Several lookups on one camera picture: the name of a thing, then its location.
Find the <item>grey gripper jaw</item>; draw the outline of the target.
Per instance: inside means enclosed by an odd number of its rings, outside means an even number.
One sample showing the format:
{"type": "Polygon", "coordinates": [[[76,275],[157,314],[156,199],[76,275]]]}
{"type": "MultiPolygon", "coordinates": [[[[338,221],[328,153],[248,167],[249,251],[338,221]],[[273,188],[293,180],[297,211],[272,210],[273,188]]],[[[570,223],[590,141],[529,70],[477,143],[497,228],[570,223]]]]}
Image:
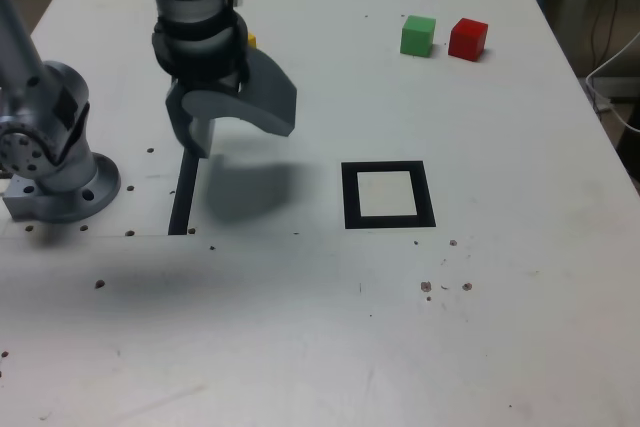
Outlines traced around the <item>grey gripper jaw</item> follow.
{"type": "Polygon", "coordinates": [[[198,119],[235,118],[263,132],[288,137],[296,122],[296,87],[261,50],[249,48],[246,60],[249,78],[239,92],[194,90],[183,97],[183,109],[198,119]]]}
{"type": "Polygon", "coordinates": [[[214,131],[211,107],[200,100],[195,106],[200,109],[195,115],[183,106],[185,92],[177,82],[171,83],[166,97],[166,108],[176,139],[196,158],[208,158],[214,131]]]}

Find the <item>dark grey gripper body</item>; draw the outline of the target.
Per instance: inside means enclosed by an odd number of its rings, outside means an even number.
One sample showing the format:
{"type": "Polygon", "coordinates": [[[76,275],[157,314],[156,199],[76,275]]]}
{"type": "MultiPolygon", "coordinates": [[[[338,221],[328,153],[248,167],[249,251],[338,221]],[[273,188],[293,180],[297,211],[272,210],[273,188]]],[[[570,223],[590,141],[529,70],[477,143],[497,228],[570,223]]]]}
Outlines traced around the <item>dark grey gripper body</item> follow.
{"type": "Polygon", "coordinates": [[[185,92],[213,91],[223,94],[239,94],[242,84],[237,74],[218,79],[197,80],[190,77],[172,76],[173,83],[177,82],[185,92]]]}

